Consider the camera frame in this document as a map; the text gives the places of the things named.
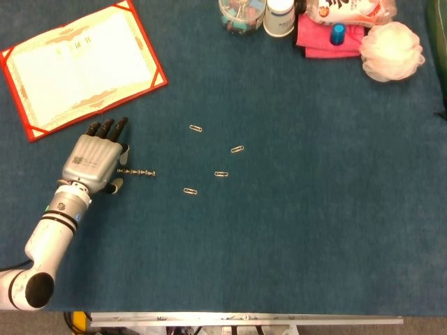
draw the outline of table surface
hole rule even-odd
[[[113,2],[3,0],[0,49]],[[447,315],[447,123],[432,114],[425,1],[398,1],[397,20],[427,62],[387,84],[360,59],[305,60],[262,29],[232,36],[217,1],[135,5],[170,84],[95,119],[128,116],[129,166],[157,177],[94,198],[48,309]],[[30,144],[0,78],[9,265],[92,120]]]

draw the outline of red certificate cover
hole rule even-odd
[[[168,83],[132,0],[0,52],[30,141]]]

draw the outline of white bottle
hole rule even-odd
[[[295,22],[294,0],[267,0],[264,29],[270,36],[289,35]]]
[[[397,13],[395,0],[297,0],[297,13],[319,24],[387,24]]]

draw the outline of blue bottle cap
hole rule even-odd
[[[346,34],[346,26],[341,23],[337,23],[332,27],[330,32],[330,42],[333,45],[341,45],[344,42],[344,35]]]

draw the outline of floor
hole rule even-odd
[[[405,318],[398,326],[298,327],[300,335],[447,335],[447,318]],[[0,334],[69,335],[62,313],[0,312]]]

